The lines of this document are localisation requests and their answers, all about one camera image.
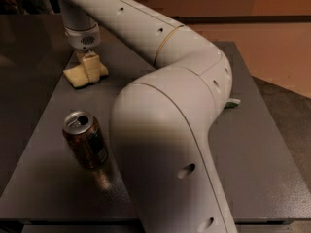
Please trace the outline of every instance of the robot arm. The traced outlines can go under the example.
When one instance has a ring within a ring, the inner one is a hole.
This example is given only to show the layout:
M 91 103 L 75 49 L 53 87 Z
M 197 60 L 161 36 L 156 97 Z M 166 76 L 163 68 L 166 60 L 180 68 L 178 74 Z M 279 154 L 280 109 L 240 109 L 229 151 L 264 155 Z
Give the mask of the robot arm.
M 114 156 L 146 232 L 235 233 L 208 146 L 232 86 L 225 55 L 132 0 L 60 1 L 74 48 L 99 43 L 95 20 L 159 69 L 121 92 L 110 119 Z

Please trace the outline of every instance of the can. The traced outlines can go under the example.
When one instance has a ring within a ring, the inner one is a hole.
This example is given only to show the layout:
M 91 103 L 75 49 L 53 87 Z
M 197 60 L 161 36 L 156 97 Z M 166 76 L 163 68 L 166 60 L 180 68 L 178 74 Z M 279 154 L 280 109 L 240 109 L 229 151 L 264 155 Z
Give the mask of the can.
M 95 168 L 106 160 L 105 142 L 98 120 L 92 114 L 71 113 L 64 119 L 62 133 L 81 166 Z

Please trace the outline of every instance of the floor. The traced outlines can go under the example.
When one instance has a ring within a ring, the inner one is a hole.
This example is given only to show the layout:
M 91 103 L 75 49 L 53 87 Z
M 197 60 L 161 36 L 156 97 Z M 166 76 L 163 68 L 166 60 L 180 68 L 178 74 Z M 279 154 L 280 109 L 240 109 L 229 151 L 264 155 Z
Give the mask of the floor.
M 235 42 L 311 191 L 311 23 L 189 27 L 211 41 Z M 311 233 L 311 221 L 291 228 Z

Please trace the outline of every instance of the can top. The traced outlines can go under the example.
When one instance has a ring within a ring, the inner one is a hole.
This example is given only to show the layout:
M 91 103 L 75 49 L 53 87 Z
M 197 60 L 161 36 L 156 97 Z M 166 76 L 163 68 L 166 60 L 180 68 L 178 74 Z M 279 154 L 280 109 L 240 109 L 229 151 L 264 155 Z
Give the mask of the can top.
M 90 113 L 73 112 L 64 119 L 63 130 L 73 135 L 85 133 L 93 125 L 93 119 L 94 117 Z

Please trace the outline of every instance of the yellow sponge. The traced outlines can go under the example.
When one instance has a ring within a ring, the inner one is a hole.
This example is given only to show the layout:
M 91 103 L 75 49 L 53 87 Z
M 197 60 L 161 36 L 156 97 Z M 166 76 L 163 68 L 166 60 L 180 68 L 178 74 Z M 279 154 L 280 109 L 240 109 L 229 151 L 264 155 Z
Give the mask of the yellow sponge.
M 100 77 L 108 76 L 108 69 L 100 63 L 96 53 L 78 56 L 80 65 L 64 70 L 64 76 L 74 88 L 82 88 L 89 83 L 97 83 Z

